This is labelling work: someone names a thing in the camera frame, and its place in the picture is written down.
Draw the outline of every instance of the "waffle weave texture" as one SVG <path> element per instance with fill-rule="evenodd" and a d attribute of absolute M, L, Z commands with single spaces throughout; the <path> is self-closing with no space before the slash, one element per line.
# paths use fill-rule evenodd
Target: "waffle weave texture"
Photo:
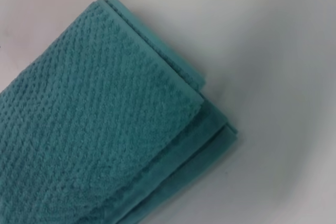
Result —
<path fill-rule="evenodd" d="M 111 5 L 92 3 L 0 94 L 1 224 L 137 223 L 210 139 L 234 139 L 192 74 Z"/>

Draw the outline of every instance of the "textured towel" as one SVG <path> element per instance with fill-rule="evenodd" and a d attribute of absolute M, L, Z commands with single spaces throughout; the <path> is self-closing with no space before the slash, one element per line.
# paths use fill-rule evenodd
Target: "textured towel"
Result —
<path fill-rule="evenodd" d="M 118 0 L 0 94 L 1 224 L 135 224 L 236 138 L 203 78 Z"/>

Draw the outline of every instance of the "terry cloth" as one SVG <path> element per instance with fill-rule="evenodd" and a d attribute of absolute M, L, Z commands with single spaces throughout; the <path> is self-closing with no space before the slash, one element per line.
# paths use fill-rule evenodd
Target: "terry cloth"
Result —
<path fill-rule="evenodd" d="M 135 224 L 236 130 L 118 0 L 93 2 L 0 94 L 0 223 Z"/>

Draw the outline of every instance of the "towel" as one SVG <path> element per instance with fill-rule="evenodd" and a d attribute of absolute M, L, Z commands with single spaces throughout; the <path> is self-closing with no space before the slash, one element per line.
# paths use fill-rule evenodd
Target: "towel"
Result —
<path fill-rule="evenodd" d="M 97 0 L 0 94 L 0 223 L 136 224 L 237 131 L 203 77 Z"/>

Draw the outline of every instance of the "towel fold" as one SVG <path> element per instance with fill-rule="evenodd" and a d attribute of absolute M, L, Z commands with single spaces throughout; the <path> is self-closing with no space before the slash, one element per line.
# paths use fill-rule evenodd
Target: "towel fold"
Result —
<path fill-rule="evenodd" d="M 236 130 L 118 0 L 93 2 L 0 94 L 0 222 L 136 224 Z"/>

